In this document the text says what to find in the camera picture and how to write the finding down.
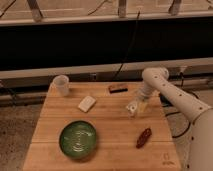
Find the floor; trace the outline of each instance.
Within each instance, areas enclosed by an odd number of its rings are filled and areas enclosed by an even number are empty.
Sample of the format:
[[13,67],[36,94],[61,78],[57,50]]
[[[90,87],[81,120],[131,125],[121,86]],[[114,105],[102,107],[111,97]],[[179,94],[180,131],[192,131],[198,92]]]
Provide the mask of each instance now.
[[[195,91],[201,100],[213,106],[213,90]],[[0,168],[1,171],[21,171],[42,105],[0,108]],[[177,111],[166,107],[165,113]],[[182,114],[168,117],[172,135],[187,127]],[[174,139],[183,171],[186,169],[191,130]]]

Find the white cup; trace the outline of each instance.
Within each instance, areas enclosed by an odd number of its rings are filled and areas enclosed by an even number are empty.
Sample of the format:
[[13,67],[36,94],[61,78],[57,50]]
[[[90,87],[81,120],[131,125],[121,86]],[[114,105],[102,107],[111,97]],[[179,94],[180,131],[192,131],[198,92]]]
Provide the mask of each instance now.
[[53,84],[62,96],[69,95],[69,77],[66,75],[59,75],[53,79]]

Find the cable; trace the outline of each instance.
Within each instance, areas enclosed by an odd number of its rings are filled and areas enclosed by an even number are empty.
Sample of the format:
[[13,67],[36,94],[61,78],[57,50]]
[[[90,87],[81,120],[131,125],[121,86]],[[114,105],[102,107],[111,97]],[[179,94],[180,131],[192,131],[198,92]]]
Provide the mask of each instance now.
[[212,5],[212,4],[213,4],[210,0],[206,0],[206,2],[208,2],[210,5]]
[[170,104],[165,104],[165,105],[163,105],[162,107],[172,107],[172,105],[170,105]]
[[[176,115],[176,114],[180,114],[180,112],[177,111],[177,112],[167,113],[165,116],[168,117],[168,116]],[[191,123],[189,122],[187,128],[182,133],[180,133],[178,135],[173,135],[172,138],[180,138],[180,137],[182,137],[183,135],[185,135],[188,132],[190,127],[191,127]]]
[[3,83],[0,80],[0,88],[2,88],[3,90],[5,90],[10,96],[11,96],[11,100],[14,106],[16,106],[16,101],[19,98],[18,95],[16,94],[15,91],[13,91],[11,88],[6,88],[4,87]]
[[0,7],[0,18],[7,12],[7,10],[16,2],[16,0],[8,1]]
[[184,84],[184,75],[183,75],[183,72],[180,73],[180,77],[181,77],[180,87],[183,87],[183,84]]
[[165,116],[168,117],[168,116],[171,116],[171,115],[176,115],[176,114],[179,114],[180,112],[171,112],[171,113],[167,113]]
[[101,2],[97,8],[95,8],[93,11],[91,11],[90,13],[88,13],[87,15],[92,15],[94,14],[96,11],[98,11],[105,3],[112,3],[112,1],[109,0],[104,0],[103,2]]
[[194,92],[192,92],[192,91],[186,91],[186,92],[189,93],[189,94],[191,94],[191,95],[193,95],[193,96],[196,97],[197,99],[199,99],[198,95],[195,94]]
[[182,137],[183,135],[185,135],[188,132],[190,127],[191,127],[191,123],[189,122],[187,128],[181,134],[173,135],[172,138],[180,138],[180,137]]
[[132,35],[132,40],[131,40],[131,42],[129,44],[129,47],[128,47],[127,51],[126,51],[125,57],[123,58],[123,61],[122,61],[121,65],[120,65],[119,69],[117,70],[115,75],[112,77],[111,81],[114,81],[116,79],[116,77],[118,76],[118,74],[121,72],[121,69],[123,68],[124,63],[128,59],[130,52],[132,51],[132,48],[133,48],[133,46],[135,44],[136,35],[137,35],[139,18],[140,18],[140,11],[138,12],[138,15],[137,15],[137,18],[136,18],[135,29],[134,29],[134,32],[133,32],[133,35]]

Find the wooden tabletop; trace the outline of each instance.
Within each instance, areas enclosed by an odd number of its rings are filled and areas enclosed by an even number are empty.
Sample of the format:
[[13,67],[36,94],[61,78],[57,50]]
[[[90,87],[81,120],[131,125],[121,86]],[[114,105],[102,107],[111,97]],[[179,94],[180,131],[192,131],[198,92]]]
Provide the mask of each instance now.
[[[170,129],[157,93],[143,115],[130,118],[125,106],[141,83],[127,83],[129,91],[110,94],[112,83],[70,83],[70,95],[61,97],[51,85],[38,120],[23,171],[180,171]],[[97,102],[88,112],[77,106],[87,95]],[[97,130],[98,146],[87,161],[76,162],[59,148],[62,129],[76,120],[89,121]],[[136,141],[144,129],[152,136],[141,149]]]

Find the black panel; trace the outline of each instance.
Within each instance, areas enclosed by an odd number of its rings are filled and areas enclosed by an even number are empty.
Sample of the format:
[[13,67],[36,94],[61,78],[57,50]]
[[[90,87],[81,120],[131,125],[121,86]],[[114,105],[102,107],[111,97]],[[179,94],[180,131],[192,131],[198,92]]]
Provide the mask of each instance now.
[[[0,28],[0,70],[120,63],[135,21]],[[213,56],[213,18],[140,21],[128,62]]]

